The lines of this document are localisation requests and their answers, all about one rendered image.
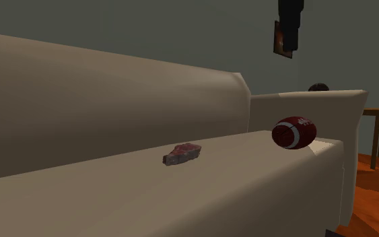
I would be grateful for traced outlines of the dark round object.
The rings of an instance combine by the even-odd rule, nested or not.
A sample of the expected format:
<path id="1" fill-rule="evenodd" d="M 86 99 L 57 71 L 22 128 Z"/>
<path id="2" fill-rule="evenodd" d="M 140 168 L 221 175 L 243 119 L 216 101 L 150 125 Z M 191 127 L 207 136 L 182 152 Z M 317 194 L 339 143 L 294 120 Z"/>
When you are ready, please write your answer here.
<path id="1" fill-rule="evenodd" d="M 315 83 L 309 87 L 308 91 L 329 91 L 329 87 L 325 83 Z"/>

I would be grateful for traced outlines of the dark red football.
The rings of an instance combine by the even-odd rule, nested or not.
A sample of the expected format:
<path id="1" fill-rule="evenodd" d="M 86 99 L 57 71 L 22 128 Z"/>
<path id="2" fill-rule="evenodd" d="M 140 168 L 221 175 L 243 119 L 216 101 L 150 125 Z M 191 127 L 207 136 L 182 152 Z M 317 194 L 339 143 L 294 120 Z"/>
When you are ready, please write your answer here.
<path id="1" fill-rule="evenodd" d="M 301 116 L 291 116 L 280 120 L 271 132 L 273 141 L 285 149 L 302 149 L 316 138 L 315 124 Z"/>

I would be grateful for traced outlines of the wooden side table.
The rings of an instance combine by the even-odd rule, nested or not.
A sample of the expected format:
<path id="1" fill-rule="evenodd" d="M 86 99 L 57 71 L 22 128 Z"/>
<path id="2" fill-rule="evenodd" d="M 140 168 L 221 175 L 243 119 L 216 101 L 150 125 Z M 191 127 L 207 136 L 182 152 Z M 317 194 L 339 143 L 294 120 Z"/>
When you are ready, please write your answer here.
<path id="1" fill-rule="evenodd" d="M 377 158 L 379 158 L 379 108 L 364 108 L 363 115 L 373 116 L 375 118 L 372 141 L 372 154 L 370 160 L 370 168 L 375 170 Z"/>

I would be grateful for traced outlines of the raw red meat piece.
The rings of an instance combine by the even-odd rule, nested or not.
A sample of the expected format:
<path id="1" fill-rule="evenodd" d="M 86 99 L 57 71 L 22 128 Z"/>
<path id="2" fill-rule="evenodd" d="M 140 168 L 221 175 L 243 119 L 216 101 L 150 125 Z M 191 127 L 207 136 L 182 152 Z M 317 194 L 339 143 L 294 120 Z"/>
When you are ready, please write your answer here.
<path id="1" fill-rule="evenodd" d="M 202 147 L 192 143 L 177 145 L 169 154 L 164 155 L 162 163 L 166 166 L 185 163 L 198 158 Z"/>

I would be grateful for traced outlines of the beige sofa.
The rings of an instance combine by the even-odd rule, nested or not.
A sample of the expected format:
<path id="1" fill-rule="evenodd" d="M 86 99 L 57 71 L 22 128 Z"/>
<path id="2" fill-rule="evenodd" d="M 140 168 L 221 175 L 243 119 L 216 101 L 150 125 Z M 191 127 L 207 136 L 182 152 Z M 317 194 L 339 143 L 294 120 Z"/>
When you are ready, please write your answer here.
<path id="1" fill-rule="evenodd" d="M 367 96 L 0 35 L 0 237 L 325 237 Z M 272 139 L 291 116 L 316 126 L 302 149 Z M 162 163 L 184 143 L 199 157 Z"/>

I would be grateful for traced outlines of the dark framed wall picture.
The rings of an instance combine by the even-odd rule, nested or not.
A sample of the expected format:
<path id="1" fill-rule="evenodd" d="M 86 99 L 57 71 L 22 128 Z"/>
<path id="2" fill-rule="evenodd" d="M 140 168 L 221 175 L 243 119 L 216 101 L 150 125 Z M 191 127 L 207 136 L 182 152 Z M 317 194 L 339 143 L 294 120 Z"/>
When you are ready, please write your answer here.
<path id="1" fill-rule="evenodd" d="M 283 33 L 280 30 L 278 21 L 275 21 L 274 23 L 273 52 L 289 59 L 291 59 L 293 56 L 293 53 L 291 51 L 285 52 L 283 50 Z"/>

